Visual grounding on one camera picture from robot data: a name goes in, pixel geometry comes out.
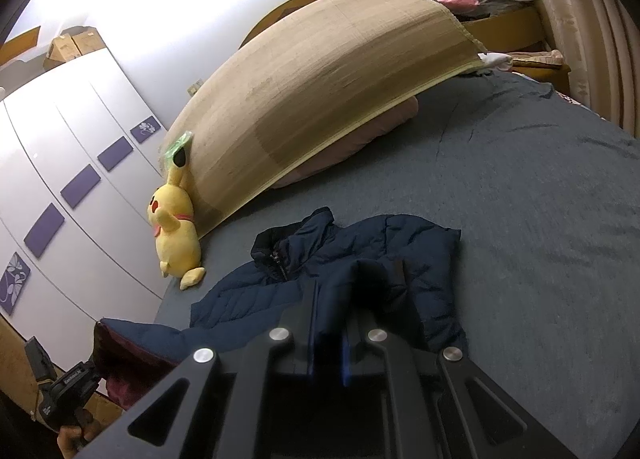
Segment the person's left hand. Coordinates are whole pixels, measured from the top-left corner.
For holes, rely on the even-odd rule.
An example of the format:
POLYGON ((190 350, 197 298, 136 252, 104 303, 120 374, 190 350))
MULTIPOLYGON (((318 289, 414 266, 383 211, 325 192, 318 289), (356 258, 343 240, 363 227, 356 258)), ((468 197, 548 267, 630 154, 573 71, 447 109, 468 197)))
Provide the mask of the person's left hand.
POLYGON ((83 442, 93 441, 102 431, 103 425, 87 409, 76 411, 78 425, 63 425, 58 431, 58 449, 64 459, 72 459, 78 454, 83 442))

